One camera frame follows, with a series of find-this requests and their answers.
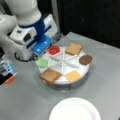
green block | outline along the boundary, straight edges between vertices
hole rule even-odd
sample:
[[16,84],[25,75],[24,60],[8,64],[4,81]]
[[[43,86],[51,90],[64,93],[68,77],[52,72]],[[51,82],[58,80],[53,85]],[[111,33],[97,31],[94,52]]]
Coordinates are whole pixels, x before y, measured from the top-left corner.
[[45,60],[43,58],[39,58],[37,61],[35,61],[35,63],[40,68],[45,68],[48,66],[48,60]]

brown cookie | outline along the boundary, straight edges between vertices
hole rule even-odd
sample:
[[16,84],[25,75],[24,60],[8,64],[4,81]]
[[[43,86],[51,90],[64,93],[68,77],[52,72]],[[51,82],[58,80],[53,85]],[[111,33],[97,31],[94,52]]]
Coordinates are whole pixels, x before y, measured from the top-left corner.
[[84,56],[80,57],[80,59],[79,59],[79,62],[82,65],[87,65],[87,64],[91,63],[91,61],[92,61],[92,56],[90,56],[90,55],[84,55]]

round tray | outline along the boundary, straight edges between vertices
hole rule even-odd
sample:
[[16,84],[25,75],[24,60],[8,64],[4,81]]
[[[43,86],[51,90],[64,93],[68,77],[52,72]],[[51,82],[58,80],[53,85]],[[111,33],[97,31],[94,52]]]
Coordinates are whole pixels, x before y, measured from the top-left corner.
[[[62,74],[62,76],[54,82],[55,85],[69,85],[76,83],[77,81],[81,80],[89,70],[89,64],[85,66],[79,63],[79,58],[85,55],[83,51],[81,51],[79,55],[71,56],[66,54],[65,50],[66,47],[60,47],[60,53],[55,55],[45,53],[42,56],[43,59],[48,60],[49,68],[52,68]],[[40,73],[43,73],[48,67],[39,68]],[[82,77],[74,82],[70,82],[64,75],[74,70],[76,70]]]

background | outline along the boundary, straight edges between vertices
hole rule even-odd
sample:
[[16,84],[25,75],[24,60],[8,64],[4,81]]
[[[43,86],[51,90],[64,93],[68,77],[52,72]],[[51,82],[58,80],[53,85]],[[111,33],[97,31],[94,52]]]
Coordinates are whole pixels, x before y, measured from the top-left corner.
[[[60,32],[70,31],[120,48],[119,0],[56,0]],[[51,0],[40,0],[42,13],[52,13]]]

food item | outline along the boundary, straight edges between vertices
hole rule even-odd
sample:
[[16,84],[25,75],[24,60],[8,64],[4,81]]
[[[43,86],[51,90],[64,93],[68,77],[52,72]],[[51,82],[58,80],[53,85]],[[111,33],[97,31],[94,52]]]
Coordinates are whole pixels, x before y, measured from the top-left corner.
[[83,46],[81,44],[77,43],[71,43],[65,50],[65,53],[70,55],[78,55],[81,50],[83,49]]
[[48,66],[48,60],[45,60],[43,58],[39,58],[35,63],[40,68],[45,68]]
[[82,65],[87,65],[87,64],[91,63],[91,61],[92,61],[92,56],[90,56],[90,55],[84,55],[84,56],[80,57],[80,59],[79,59],[79,62]]
[[54,45],[54,46],[49,48],[49,53],[51,55],[55,55],[55,54],[57,54],[59,52],[60,52],[60,48],[57,45]]
[[72,71],[70,73],[67,73],[65,75],[66,79],[69,80],[70,82],[74,82],[76,81],[77,79],[80,79],[82,76],[76,71]]
[[48,68],[42,74],[40,74],[40,78],[49,83],[54,83],[55,80],[57,80],[60,76],[61,76],[61,73],[51,68]]

